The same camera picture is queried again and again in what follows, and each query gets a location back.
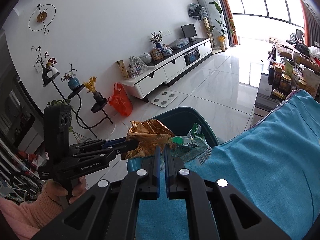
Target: black vase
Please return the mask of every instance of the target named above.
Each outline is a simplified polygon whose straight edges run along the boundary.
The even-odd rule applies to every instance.
[[[93,94],[93,98],[94,98],[94,100],[96,100],[96,102],[98,103],[99,106],[102,106],[104,104],[104,98],[100,92],[95,92]]]

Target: gold foil wrapper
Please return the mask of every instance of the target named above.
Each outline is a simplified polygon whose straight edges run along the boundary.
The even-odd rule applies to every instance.
[[[155,154],[156,146],[163,150],[168,139],[175,134],[156,119],[145,122],[130,121],[132,127],[128,130],[127,140],[136,139],[138,147],[121,155],[122,160],[147,157]]]

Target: gold lid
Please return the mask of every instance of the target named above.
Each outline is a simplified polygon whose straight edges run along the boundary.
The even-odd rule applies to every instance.
[[[307,83],[306,82],[304,82],[302,79],[300,79],[299,80],[299,83],[301,83],[302,85],[304,85],[304,86],[306,86],[307,85]]]
[[[279,65],[276,65],[276,66],[275,66],[275,71],[281,72],[281,71],[282,71],[282,67],[279,66]]]
[[[291,77],[289,77],[288,75],[282,75],[282,78],[286,81],[291,81]]]

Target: red plastic bag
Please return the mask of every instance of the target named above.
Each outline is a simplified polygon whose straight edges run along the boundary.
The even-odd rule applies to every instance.
[[[129,116],[132,112],[132,104],[121,84],[115,83],[113,96],[108,98],[109,104],[121,115]]]

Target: hand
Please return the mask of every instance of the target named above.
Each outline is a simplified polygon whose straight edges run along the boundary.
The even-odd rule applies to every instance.
[[[78,185],[75,186],[72,190],[73,197],[71,197],[69,200],[70,204],[80,198],[87,191],[87,189],[85,188],[85,184],[85,176],[80,177]],[[48,181],[46,191],[48,197],[57,203],[59,202],[59,197],[68,195],[68,191],[53,180]]]

